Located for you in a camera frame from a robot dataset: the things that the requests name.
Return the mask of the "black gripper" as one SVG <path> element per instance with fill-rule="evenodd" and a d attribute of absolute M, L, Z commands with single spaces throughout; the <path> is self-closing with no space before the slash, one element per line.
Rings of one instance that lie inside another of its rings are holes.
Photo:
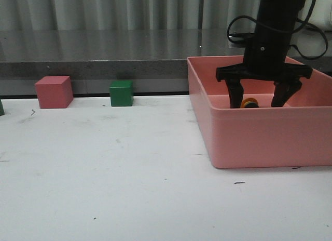
<path fill-rule="evenodd" d="M 241 107 L 244 95 L 241 79 L 275 81 L 271 106 L 283 107 L 302 87 L 302 82 L 294 79 L 311 77 L 311 67 L 285 62 L 291 36 L 290 33 L 257 30 L 246 39 L 242 63 L 216 69 L 216 79 L 226 81 L 231 109 Z"/>

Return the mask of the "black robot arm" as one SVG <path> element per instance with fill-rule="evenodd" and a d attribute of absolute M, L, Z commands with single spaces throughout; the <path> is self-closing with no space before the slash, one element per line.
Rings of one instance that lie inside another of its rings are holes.
<path fill-rule="evenodd" d="M 300 79 L 309 79 L 312 68 L 286 63 L 298 13 L 306 0 L 260 0 L 253 34 L 245 37 L 242 63 L 217 68 L 216 79 L 225 81 L 232 109 L 241 106 L 243 79 L 273 81 L 272 107 L 282 107 L 302 87 Z"/>

